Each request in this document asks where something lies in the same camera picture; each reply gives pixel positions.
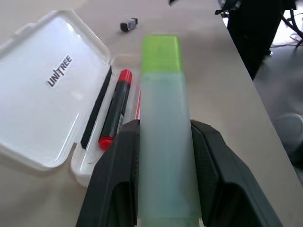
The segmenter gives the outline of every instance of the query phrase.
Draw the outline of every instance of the highlighter cap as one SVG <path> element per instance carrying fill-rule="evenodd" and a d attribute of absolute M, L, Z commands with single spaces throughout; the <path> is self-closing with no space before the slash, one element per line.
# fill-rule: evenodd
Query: highlighter cap
<path fill-rule="evenodd" d="M 148 35 L 142 46 L 142 73 L 182 72 L 181 45 L 175 35 Z"/>

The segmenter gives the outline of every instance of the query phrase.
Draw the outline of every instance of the black marker barrel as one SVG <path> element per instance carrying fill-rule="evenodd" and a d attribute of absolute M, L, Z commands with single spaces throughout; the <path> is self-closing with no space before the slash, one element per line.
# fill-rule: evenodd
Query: black marker barrel
<path fill-rule="evenodd" d="M 132 76 L 130 70 L 122 70 L 120 73 L 98 141 L 103 152 L 112 143 L 123 122 Z"/>

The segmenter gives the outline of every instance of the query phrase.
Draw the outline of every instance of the table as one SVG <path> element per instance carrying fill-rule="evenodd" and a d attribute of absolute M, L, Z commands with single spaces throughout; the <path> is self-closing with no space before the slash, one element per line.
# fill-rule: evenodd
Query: table
<path fill-rule="evenodd" d="M 40 2 L 35 7 L 34 0 L 27 1 L 31 7 L 23 13 L 23 21 L 33 19 L 31 11 L 42 8 Z M 302 186 L 222 19 L 214 15 L 217 8 L 215 0 L 180 0 L 173 7 L 166 0 L 91 0 L 76 12 L 112 56 L 139 53 L 147 33 L 178 35 L 191 118 L 220 131 L 250 167 L 284 226 L 301 226 Z M 138 27 L 120 33 L 120 22 L 130 17 L 139 18 Z M 12 22 L 10 32 L 16 24 Z M 74 226 L 86 190 L 73 179 L 70 158 L 39 174 L 0 157 L 1 226 Z"/>

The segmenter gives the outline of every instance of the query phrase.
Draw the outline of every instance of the green highlighter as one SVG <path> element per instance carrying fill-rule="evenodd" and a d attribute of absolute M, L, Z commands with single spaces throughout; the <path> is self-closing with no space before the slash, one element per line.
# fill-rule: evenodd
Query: green highlighter
<path fill-rule="evenodd" d="M 201 210 L 179 39 L 146 36 L 141 63 L 141 227 L 198 227 Z"/>

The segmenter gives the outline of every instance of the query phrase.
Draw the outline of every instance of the case lid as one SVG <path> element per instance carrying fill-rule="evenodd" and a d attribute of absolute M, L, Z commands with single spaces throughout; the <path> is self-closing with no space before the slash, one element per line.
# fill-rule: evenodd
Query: case lid
<path fill-rule="evenodd" d="M 0 152 L 38 170 L 62 164 L 81 140 L 109 60 L 72 11 L 16 32 L 0 47 Z"/>

